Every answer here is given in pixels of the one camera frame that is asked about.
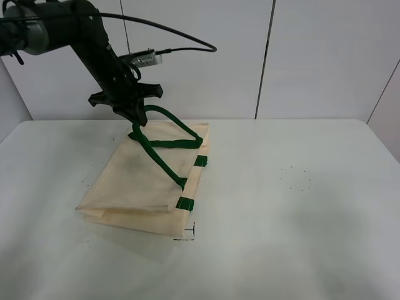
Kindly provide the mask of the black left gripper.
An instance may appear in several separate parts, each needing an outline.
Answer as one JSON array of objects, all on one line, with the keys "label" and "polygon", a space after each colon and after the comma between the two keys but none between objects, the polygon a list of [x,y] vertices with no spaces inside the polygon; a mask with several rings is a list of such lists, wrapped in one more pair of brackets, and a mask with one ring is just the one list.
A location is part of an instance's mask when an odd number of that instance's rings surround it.
[{"label": "black left gripper", "polygon": [[88,67],[88,71],[102,89],[89,97],[91,106],[106,105],[132,123],[147,124],[144,100],[162,97],[163,89],[159,84],[140,83],[128,65],[118,60],[105,66]]}]

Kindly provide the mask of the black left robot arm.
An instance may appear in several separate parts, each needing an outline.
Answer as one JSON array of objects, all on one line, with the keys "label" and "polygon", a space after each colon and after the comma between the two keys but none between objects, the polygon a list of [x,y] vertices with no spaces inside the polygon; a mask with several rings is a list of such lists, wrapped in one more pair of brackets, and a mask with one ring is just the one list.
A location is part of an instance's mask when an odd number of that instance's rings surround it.
[{"label": "black left robot arm", "polygon": [[1,55],[24,61],[19,51],[40,55],[72,47],[101,92],[88,99],[91,106],[107,105],[132,123],[148,122],[144,99],[163,95],[158,84],[145,84],[139,69],[118,57],[109,43],[99,11],[89,1],[14,1],[2,4]]}]

